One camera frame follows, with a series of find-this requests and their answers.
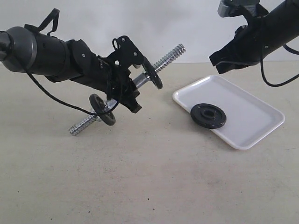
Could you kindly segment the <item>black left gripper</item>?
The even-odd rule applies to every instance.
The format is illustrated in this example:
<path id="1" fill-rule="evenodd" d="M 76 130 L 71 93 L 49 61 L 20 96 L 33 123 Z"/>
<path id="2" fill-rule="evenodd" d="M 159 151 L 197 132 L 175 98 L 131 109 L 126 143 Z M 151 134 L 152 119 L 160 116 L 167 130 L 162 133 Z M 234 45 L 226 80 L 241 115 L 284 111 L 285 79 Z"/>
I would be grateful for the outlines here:
<path id="1" fill-rule="evenodd" d="M 140 92 L 129 77 L 131 63 L 128 57 L 95 56 L 93 63 L 97 89 L 106 93 L 107 99 L 115 99 L 132 113 L 138 113 L 142 109 L 136 100 Z"/>

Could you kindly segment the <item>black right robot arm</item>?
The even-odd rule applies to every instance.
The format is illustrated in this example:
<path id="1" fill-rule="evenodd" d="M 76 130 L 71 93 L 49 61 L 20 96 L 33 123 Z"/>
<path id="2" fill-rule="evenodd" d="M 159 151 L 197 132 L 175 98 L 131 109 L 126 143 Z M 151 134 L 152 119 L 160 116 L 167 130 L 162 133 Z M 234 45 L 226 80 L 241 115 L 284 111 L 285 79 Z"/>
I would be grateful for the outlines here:
<path id="1" fill-rule="evenodd" d="M 218 73 L 257 65 L 269 54 L 299 36 L 299 2 L 284 0 L 272 11 L 258 0 L 222 0 L 220 17 L 243 16 L 247 21 L 223 48 L 210 55 Z"/>

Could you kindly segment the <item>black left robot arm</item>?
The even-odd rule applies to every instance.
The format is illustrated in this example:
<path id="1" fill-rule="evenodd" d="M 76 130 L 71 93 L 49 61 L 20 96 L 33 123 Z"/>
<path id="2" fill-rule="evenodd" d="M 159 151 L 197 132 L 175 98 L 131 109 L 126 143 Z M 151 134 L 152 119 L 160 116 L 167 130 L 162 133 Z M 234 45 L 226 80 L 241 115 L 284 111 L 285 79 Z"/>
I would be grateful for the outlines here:
<path id="1" fill-rule="evenodd" d="M 141 110 L 140 94 L 129 67 L 141 66 L 145 57 L 131 39 L 113 39 L 106 57 L 93 53 L 83 40 L 63 41 L 35 28 L 12 27 L 0 33 L 0 61 L 12 72 L 42 75 L 53 83 L 66 80 L 101 91 L 132 113 Z"/>

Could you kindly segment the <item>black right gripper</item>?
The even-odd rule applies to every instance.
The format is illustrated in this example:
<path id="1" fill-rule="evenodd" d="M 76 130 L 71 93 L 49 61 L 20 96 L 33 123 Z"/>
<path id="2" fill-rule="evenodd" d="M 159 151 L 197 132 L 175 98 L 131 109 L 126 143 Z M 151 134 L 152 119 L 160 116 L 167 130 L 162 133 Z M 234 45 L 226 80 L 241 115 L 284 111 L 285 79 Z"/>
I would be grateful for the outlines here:
<path id="1" fill-rule="evenodd" d="M 232 41 L 209 56 L 219 74 L 257 65 L 269 54 L 264 21 L 236 32 Z"/>

